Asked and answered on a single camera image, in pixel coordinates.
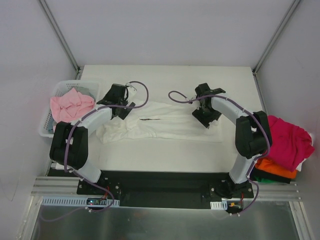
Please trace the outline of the white floral t shirt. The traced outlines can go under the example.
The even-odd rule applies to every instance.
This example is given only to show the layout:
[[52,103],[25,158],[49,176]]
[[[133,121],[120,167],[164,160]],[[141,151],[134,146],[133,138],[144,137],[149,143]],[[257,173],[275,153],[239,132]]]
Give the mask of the white floral t shirt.
[[122,120],[115,117],[96,130],[103,144],[121,140],[168,139],[206,143],[222,142],[222,128],[214,121],[206,128],[193,115],[190,105],[150,101],[133,109]]

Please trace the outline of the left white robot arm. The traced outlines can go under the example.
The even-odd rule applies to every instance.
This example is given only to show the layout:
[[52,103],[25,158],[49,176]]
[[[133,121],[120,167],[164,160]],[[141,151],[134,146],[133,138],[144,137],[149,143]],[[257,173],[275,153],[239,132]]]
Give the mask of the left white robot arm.
[[75,172],[89,180],[88,188],[96,195],[103,193],[106,182],[102,171],[89,160],[89,136],[100,126],[115,117],[125,119],[136,104],[129,101],[137,90],[131,84],[112,84],[106,95],[94,108],[72,122],[59,122],[51,143],[49,157],[63,166],[66,171]]

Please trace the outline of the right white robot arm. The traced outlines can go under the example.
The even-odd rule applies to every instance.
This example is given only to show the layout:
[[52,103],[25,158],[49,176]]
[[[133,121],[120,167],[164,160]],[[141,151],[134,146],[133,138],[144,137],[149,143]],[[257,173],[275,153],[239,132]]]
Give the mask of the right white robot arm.
[[207,129],[210,123],[225,116],[235,125],[235,147],[238,152],[226,179],[214,188],[222,198],[235,198],[246,188],[254,164],[272,146],[267,114],[264,111],[249,112],[230,99],[221,88],[210,89],[207,83],[195,88],[199,108],[192,115]]

